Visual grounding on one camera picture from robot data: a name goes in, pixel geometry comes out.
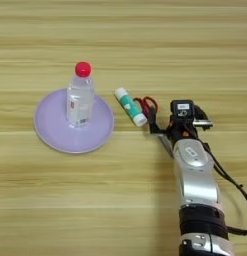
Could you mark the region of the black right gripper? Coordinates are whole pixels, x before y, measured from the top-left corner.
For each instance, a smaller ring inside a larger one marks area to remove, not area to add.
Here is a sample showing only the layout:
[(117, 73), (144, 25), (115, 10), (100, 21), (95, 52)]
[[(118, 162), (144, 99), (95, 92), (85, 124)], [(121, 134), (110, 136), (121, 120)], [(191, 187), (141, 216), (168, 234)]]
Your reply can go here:
[(148, 116), (149, 131), (153, 135), (167, 135), (172, 145), (183, 139), (198, 139), (195, 127), (210, 129), (213, 123), (210, 120), (194, 120), (193, 116), (170, 116), (167, 129), (160, 129), (156, 124), (156, 114), (150, 112)]

